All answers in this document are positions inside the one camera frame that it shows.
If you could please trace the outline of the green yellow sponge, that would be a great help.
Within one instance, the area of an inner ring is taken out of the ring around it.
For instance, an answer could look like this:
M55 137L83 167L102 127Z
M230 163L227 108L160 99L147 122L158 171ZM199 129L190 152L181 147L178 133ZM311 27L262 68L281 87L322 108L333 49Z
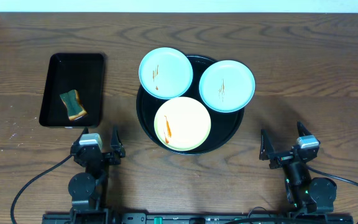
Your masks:
M70 90L69 92L60 94L60 99L67 109L67 115L70 121L80 119L88 114L81 104L77 90Z

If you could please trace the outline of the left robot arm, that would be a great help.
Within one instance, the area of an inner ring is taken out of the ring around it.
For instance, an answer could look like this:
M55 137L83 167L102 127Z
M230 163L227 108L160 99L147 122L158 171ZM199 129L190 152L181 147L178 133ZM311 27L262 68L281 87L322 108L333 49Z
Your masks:
M109 168L119 165L126 152L114 127L109 144L110 151L103 152L103 142L98 133L90 133L85 128L70 148L74 161L85 168L84 172L74 175L68 192L72 197L74 211L93 212L102 209L108 185Z

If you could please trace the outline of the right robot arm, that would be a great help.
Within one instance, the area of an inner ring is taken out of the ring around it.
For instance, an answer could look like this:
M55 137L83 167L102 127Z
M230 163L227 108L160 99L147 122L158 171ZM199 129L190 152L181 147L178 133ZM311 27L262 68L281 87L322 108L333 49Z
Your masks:
M334 211L336 183L325 177L312 178L306 163L317 157L320 141L301 122L299 137L288 151L277 152L266 130L261 130L259 159L270 161L271 169L282 168L285 174L287 199L302 214L325 214Z

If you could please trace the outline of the yellow plate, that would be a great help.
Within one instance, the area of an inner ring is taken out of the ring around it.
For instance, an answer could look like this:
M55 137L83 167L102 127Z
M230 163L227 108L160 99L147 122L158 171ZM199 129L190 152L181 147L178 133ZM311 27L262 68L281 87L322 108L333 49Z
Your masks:
M164 146L186 152L205 142L211 131L211 117L199 101L181 96L164 102L157 110L154 130Z

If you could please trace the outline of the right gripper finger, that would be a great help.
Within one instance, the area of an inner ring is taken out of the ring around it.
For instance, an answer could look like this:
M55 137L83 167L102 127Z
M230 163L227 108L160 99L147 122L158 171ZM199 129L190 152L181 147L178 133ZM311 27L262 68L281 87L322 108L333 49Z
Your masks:
M299 137L311 135L311 133L306 129L306 127L304 126L304 124L301 121L297 121L296 125L297 125Z
M262 161L272 160L274 156L274 148L272 143L270 142L270 138L266 132L266 130L261 130L261 145L260 145L260 153L259 159Z

